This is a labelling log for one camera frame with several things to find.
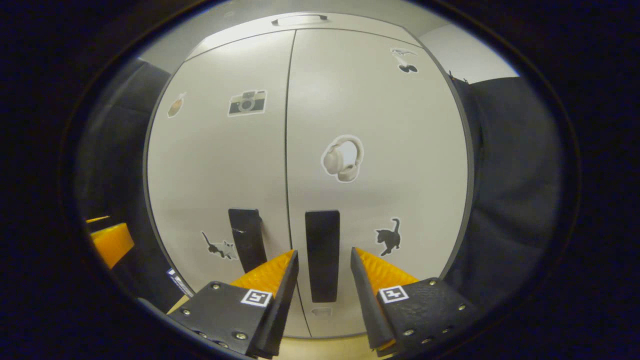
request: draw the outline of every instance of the orange object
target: orange object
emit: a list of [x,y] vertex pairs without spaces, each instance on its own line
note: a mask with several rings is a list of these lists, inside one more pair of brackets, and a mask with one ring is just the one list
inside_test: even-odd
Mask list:
[[231,285],[245,289],[268,291],[275,297],[292,255],[293,250],[285,252],[242,275]]
[[93,244],[109,269],[133,248],[127,224],[122,223],[91,234]]
[[[390,288],[392,286],[404,286],[414,282],[418,282],[418,279],[410,274],[400,270],[395,265],[380,259],[378,256],[366,252],[362,249],[356,248],[360,260],[364,265],[364,270],[367,272],[367,277],[371,283],[373,290],[373,296],[376,296],[380,289]],[[391,339],[388,343],[376,348],[378,351],[385,350],[396,343],[395,339]]]

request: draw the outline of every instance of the dark fabric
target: dark fabric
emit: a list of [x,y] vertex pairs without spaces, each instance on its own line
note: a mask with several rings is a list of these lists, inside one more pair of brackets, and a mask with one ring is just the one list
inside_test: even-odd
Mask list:
[[169,73],[142,60],[124,67],[99,97],[81,140],[76,196],[82,215],[125,222],[135,246],[118,264],[136,297],[169,310],[182,293],[166,274],[170,266],[154,236],[143,192],[143,155],[148,123]]
[[522,78],[454,79],[475,135],[475,194],[467,232],[445,280],[476,305],[506,300],[552,236],[561,197],[554,119]]

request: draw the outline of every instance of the cabinet door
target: cabinet door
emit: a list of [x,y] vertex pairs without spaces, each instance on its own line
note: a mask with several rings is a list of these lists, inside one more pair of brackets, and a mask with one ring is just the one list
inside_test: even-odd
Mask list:
[[[229,209],[259,210],[267,259],[291,248],[284,134],[293,36],[247,38],[190,59],[159,103],[148,143],[148,196],[166,253],[195,291],[244,274],[231,246]],[[254,92],[245,99],[249,111],[239,111],[243,105],[234,102],[246,92]],[[297,294],[286,333],[308,336]]]
[[[352,182],[339,181],[323,165],[323,154],[343,135],[357,137],[364,150]],[[354,163],[354,148],[347,142],[338,149],[345,167]],[[349,267],[352,247],[384,255],[419,279],[441,275],[462,235],[468,166],[462,116],[425,50],[354,31],[297,30],[287,176],[292,242],[300,252],[298,286],[312,336],[365,331]],[[309,260],[305,213],[327,210],[340,213],[337,296],[335,302],[313,302],[317,279],[310,279],[308,264],[317,261]]]

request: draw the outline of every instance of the ceiling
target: ceiling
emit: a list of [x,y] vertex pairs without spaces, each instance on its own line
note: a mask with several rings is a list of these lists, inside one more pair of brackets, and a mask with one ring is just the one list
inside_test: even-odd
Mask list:
[[384,20],[404,26],[416,37],[449,23],[404,0],[233,0],[215,6],[164,34],[140,57],[173,73],[191,50],[213,33],[279,13],[313,11],[350,13]]

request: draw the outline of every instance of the cabinet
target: cabinet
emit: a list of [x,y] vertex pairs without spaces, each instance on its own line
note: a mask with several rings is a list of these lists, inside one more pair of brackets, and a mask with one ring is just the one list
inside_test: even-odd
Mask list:
[[[472,180],[464,116],[403,28],[343,14],[273,24],[286,15],[212,35],[170,81],[148,139],[152,217],[176,270],[198,291],[244,273],[240,261],[210,253],[202,233],[232,243],[228,209],[258,209],[267,258],[299,252],[285,335],[362,333],[352,247],[418,278],[441,275],[455,256]],[[234,108],[249,91],[255,103],[264,91],[264,109]],[[332,147],[341,136],[352,141]],[[343,157],[336,167],[357,171],[331,174],[324,157],[332,149]],[[339,213],[328,217],[339,228],[327,260],[338,272],[329,302],[312,296],[307,213],[315,211]]]

